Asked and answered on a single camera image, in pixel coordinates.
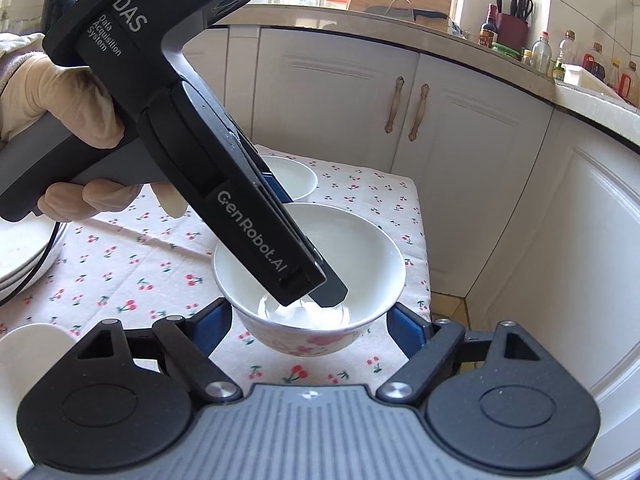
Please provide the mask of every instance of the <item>stack of plates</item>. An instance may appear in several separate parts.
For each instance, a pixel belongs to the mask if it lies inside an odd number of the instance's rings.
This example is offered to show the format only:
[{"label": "stack of plates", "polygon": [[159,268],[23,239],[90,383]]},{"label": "stack of plates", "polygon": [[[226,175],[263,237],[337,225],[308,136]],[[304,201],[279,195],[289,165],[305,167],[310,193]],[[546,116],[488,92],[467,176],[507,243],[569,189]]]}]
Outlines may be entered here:
[{"label": "stack of plates", "polygon": [[[0,300],[6,298],[36,266],[49,243],[55,222],[46,216],[28,215],[16,223],[0,218]],[[29,281],[30,286],[56,261],[68,224],[62,224],[44,264]]]}]

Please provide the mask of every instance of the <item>sleeve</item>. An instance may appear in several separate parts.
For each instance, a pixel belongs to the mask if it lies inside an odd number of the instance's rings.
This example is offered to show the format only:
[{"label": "sleeve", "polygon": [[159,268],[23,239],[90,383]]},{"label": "sleeve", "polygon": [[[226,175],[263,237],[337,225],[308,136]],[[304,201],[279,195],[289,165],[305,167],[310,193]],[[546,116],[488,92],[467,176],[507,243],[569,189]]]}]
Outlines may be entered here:
[{"label": "sleeve", "polygon": [[[15,71],[27,61],[31,56],[42,52],[41,33],[29,34],[28,36],[16,36],[15,34],[0,34],[0,95],[4,92],[9,79]],[[0,116],[0,131],[2,131],[2,117]]]}]

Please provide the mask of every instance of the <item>condiment bottle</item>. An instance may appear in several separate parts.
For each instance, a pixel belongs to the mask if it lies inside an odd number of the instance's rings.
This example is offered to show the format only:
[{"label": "condiment bottle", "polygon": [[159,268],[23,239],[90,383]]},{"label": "condiment bottle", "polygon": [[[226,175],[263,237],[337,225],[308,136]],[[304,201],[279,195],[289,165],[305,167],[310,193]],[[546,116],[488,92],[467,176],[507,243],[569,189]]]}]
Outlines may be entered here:
[{"label": "condiment bottle", "polygon": [[549,34],[543,31],[540,39],[533,44],[531,49],[531,67],[547,75],[553,54],[549,45]]},{"label": "condiment bottle", "polygon": [[592,73],[600,81],[604,81],[604,58],[602,56],[602,45],[599,43],[593,44],[593,50],[590,50],[584,55],[582,60],[582,68],[587,72]]},{"label": "condiment bottle", "polygon": [[620,88],[620,60],[617,57],[611,61],[611,70],[607,72],[605,83],[609,88],[618,92],[618,88]]},{"label": "condiment bottle", "polygon": [[562,63],[565,65],[575,64],[575,32],[568,30],[564,34],[564,40],[560,42],[560,56]]},{"label": "condiment bottle", "polygon": [[625,68],[620,76],[618,95],[627,103],[638,108],[639,86],[640,80],[638,79],[638,74],[636,74],[636,64],[633,61],[629,61],[628,68]]},{"label": "condiment bottle", "polygon": [[526,66],[531,66],[531,51],[526,48],[522,51],[522,62]]},{"label": "condiment bottle", "polygon": [[491,48],[494,41],[498,41],[498,27],[495,25],[495,15],[498,12],[498,7],[495,5],[489,6],[489,11],[486,15],[486,22],[480,27],[480,41],[479,44],[487,48]]},{"label": "condiment bottle", "polygon": [[553,76],[556,81],[564,81],[564,65],[562,64],[562,55],[560,55],[558,57],[558,61],[556,61]]}]

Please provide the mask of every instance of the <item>gloved hand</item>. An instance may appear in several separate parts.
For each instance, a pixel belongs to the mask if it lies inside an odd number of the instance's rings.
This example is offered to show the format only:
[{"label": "gloved hand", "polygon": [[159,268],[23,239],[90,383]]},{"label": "gloved hand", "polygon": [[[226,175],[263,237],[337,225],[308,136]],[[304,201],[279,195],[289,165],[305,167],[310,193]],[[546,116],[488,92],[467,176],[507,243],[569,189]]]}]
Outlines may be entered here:
[{"label": "gloved hand", "polygon": [[[37,52],[20,65],[0,96],[0,139],[11,141],[47,110],[94,148],[113,148],[124,134],[111,96],[88,68],[62,68]],[[168,215],[179,218],[185,213],[187,203],[173,186],[160,183],[151,187]],[[98,212],[122,211],[141,188],[109,180],[94,180],[84,187],[60,182],[40,197],[38,208],[55,221],[83,220]]]}]

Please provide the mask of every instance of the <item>black cable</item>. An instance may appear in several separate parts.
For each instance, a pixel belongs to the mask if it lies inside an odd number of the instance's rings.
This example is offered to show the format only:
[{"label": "black cable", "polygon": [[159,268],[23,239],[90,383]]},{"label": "black cable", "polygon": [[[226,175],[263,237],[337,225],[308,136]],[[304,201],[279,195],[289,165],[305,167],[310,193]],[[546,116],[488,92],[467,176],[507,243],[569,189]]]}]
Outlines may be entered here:
[{"label": "black cable", "polygon": [[56,224],[53,226],[53,231],[51,232],[51,238],[49,238],[47,246],[44,248],[44,252],[42,253],[42,256],[40,256],[38,263],[35,265],[35,267],[33,267],[33,269],[29,271],[29,273],[25,276],[25,278],[20,282],[20,285],[14,288],[14,290],[12,290],[11,293],[6,298],[4,298],[4,300],[0,301],[0,307],[5,306],[18,294],[20,294],[24,289],[24,287],[27,285],[27,283],[29,283],[31,279],[36,275],[36,273],[40,270],[40,267],[42,267],[42,264],[47,259],[47,256],[49,256],[49,253],[51,252],[53,245],[56,243],[56,237],[58,236],[58,231],[60,231],[60,222],[56,222]]}]

